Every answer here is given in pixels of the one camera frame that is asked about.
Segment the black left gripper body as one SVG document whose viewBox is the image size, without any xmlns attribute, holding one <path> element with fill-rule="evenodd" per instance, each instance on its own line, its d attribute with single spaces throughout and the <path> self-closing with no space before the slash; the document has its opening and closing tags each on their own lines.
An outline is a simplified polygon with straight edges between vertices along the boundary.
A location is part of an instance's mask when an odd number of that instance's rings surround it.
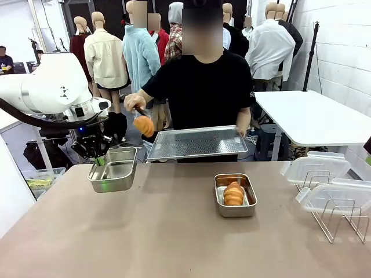
<svg viewBox="0 0 371 278">
<path fill-rule="evenodd" d="M 101 143 L 102 132 L 100 126 L 79 127 L 75 130 L 75 142 L 83 144 L 86 142 Z"/>
</svg>

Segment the person's right hand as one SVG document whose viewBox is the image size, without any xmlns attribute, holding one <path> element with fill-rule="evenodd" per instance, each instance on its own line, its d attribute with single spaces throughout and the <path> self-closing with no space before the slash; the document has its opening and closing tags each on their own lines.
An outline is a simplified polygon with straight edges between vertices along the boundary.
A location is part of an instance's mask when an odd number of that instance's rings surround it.
<svg viewBox="0 0 371 278">
<path fill-rule="evenodd" d="M 128 112 L 133 109 L 140 108 L 145 109 L 147 105 L 148 96 L 145 93 L 133 93 L 125 97 L 123 105 Z"/>
</svg>

